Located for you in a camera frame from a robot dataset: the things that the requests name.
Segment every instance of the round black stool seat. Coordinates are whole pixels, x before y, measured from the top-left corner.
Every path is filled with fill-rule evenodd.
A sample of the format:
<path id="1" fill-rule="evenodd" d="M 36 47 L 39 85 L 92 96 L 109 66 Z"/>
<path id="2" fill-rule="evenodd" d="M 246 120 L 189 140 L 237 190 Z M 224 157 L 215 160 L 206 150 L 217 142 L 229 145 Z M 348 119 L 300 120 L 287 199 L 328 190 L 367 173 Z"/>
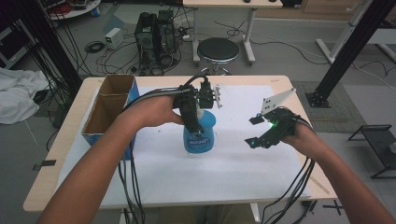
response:
<path id="1" fill-rule="evenodd" d="M 197 51 L 200 58 L 213 63 L 227 63 L 238 56 L 239 48 L 231 40 L 213 37 L 199 43 Z"/>

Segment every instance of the mat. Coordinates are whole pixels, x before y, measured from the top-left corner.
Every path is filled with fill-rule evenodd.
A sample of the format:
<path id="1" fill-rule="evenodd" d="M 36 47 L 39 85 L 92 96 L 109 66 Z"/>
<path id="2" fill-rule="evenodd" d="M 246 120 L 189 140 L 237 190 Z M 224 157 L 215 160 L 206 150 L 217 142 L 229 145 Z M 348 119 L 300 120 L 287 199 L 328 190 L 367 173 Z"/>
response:
<path id="1" fill-rule="evenodd" d="M 311 107 L 305 93 L 312 93 L 319 82 L 292 81 L 306 115 L 319 133 L 354 133 L 366 124 L 358 108 L 349 98 L 344 86 L 338 83 L 328 98 L 330 108 Z"/>

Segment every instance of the person's right hand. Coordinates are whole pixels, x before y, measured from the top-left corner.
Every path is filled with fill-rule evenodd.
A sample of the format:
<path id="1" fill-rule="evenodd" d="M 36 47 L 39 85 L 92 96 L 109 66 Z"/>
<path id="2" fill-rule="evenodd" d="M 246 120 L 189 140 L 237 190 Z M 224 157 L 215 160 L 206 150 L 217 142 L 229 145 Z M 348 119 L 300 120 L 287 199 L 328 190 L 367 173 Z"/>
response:
<path id="1" fill-rule="evenodd" d="M 301 123 L 296 124 L 294 135 L 288 135 L 282 141 L 314 161 L 329 148 L 310 128 Z"/>

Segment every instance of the computer tower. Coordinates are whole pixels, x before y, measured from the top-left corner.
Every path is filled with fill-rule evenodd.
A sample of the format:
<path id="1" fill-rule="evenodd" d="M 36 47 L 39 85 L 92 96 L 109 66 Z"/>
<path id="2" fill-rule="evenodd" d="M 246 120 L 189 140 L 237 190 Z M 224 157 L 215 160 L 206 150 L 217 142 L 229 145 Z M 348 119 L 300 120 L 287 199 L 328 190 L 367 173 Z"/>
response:
<path id="1" fill-rule="evenodd" d="M 139 16 L 134 37 L 140 53 L 140 64 L 148 65 L 160 60 L 161 37 L 158 31 L 157 15 L 143 12 Z"/>
<path id="2" fill-rule="evenodd" d="M 176 52 L 173 10 L 160 10 L 157 18 L 162 44 L 171 52 Z"/>

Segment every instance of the hand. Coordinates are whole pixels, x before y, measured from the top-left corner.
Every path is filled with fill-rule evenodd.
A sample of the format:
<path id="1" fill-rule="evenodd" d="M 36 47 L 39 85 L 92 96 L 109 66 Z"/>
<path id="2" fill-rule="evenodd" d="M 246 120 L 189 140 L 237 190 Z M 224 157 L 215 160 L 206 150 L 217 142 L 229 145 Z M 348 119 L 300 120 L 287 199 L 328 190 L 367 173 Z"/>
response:
<path id="1" fill-rule="evenodd" d="M 329 149 L 310 128 L 301 123 L 296 124 L 294 135 L 286 136 L 282 141 L 313 160 L 317 160 L 325 150 Z"/>
<path id="2" fill-rule="evenodd" d="M 139 128 L 156 127 L 174 122 L 183 124 L 183 119 L 173 109 L 174 96 L 157 96 L 148 98 L 125 110 L 121 117 L 136 122 Z"/>

